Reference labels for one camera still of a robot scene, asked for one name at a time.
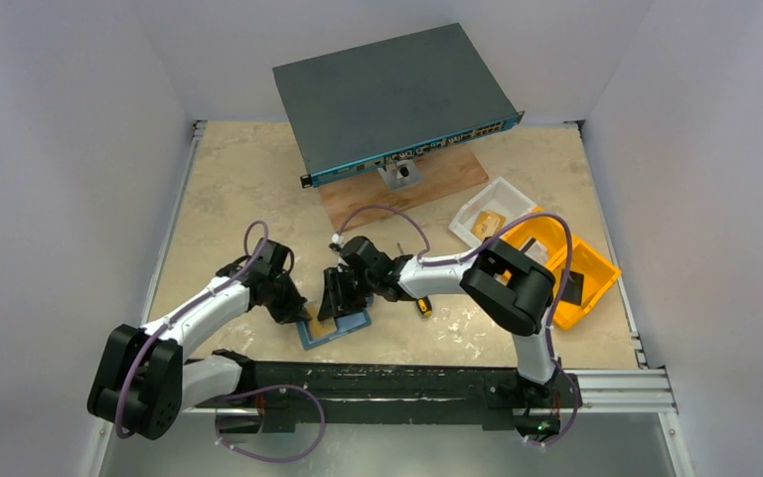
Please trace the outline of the blue card holder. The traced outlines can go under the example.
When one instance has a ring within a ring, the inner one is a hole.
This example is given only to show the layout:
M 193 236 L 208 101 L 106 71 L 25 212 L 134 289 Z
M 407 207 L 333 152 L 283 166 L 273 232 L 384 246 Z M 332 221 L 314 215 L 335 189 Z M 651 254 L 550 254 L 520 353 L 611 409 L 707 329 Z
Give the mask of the blue card holder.
M 337 322 L 338 331 L 329 337 L 317 341 L 312 341 L 309 337 L 309 320 L 297 322 L 296 328 L 302 348 L 305 351 L 310 351 L 372 325 L 371 317 L 366 310 L 334 319 Z

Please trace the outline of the gold credit card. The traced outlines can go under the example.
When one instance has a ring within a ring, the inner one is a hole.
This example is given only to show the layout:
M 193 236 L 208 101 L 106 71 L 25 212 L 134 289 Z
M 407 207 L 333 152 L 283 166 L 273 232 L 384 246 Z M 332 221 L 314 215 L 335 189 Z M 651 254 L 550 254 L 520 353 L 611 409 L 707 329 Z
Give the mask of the gold credit card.
M 470 232 L 476 239 L 484 241 L 498 232 L 505 221 L 506 218 L 502 214 L 492 210 L 482 210 L 476 217 Z
M 337 322 L 334 318 L 327 318 L 323 320 L 319 318 L 319 302 L 309 302 L 307 305 L 307 310 L 310 317 L 308 322 L 308 333 L 312 341 L 322 340 L 338 331 Z

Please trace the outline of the white credit card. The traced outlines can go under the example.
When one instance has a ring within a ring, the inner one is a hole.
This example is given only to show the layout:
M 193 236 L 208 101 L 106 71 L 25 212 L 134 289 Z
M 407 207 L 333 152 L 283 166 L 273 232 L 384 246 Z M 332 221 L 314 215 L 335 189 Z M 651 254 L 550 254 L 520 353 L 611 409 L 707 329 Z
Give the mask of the white credit card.
M 547 247 L 535 238 L 531 238 L 524 246 L 523 252 L 534 261 L 545 264 L 549 260 Z

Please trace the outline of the black credit card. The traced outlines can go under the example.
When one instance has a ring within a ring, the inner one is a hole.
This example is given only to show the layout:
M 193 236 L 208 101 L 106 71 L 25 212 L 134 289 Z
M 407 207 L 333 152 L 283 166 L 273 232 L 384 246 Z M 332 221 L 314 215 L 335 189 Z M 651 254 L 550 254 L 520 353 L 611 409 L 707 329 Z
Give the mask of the black credit card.
M 561 294 L 562 302 L 580 306 L 583 301 L 585 275 L 574 270 L 568 271 L 568 278 Z

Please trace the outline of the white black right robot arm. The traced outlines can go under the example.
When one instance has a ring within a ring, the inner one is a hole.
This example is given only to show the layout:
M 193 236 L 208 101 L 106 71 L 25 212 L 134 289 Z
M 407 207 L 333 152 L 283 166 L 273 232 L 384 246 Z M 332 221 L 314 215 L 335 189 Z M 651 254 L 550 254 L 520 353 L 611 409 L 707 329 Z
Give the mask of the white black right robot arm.
M 545 322 L 556 279 L 524 252 L 499 238 L 427 261 L 412 254 L 390 257 L 363 236 L 330 248 L 339 263 L 324 270 L 318 320 L 361 312 L 374 296 L 388 302 L 417 302 L 434 295 L 466 295 L 511 334 L 521 397 L 541 404 L 555 394 L 556 364 Z

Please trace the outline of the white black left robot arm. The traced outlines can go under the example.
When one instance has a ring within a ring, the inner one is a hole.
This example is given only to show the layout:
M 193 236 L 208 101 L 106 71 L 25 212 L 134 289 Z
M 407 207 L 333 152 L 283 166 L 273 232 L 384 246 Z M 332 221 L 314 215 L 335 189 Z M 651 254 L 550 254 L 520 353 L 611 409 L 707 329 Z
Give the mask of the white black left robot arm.
M 204 359 L 192 354 L 226 323 L 256 307 L 278 324 L 308 320 L 307 300 L 290 273 L 294 252 L 261 239 L 256 257 L 243 255 L 220 268 L 194 297 L 161 319 L 141 327 L 122 324 L 109 334 L 89 388 L 89 414 L 133 434 L 155 440 L 179 413 L 222 397 L 230 405 L 253 400 L 256 379 L 249 360 L 229 351 Z

